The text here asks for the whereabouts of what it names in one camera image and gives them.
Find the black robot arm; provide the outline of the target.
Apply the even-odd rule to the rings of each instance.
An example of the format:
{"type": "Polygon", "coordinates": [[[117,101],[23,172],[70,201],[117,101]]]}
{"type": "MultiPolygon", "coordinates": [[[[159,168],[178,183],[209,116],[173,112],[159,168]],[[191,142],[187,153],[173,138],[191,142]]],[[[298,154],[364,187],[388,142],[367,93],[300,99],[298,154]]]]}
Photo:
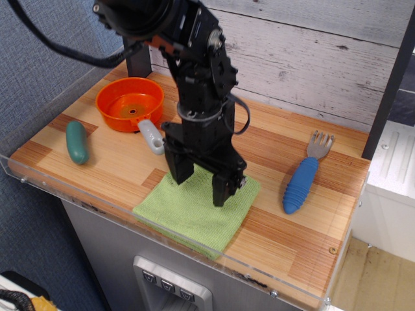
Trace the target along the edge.
{"type": "Polygon", "coordinates": [[[175,182],[200,166],[212,173],[213,203],[224,205],[244,184],[246,162],[232,145],[237,70],[218,19],[200,1],[96,1],[101,23],[157,48],[178,88],[181,123],[164,122],[165,158],[175,182]]]}

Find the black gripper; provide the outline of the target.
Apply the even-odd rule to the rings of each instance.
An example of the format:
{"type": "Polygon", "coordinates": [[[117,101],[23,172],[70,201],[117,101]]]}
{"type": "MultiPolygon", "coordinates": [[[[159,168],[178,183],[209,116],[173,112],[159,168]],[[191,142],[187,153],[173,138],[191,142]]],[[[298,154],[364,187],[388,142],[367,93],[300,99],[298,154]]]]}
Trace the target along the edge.
{"type": "Polygon", "coordinates": [[[222,207],[244,184],[246,161],[232,145],[235,114],[219,113],[206,122],[164,122],[165,158],[171,176],[180,185],[198,165],[212,173],[213,204],[222,207]]]}

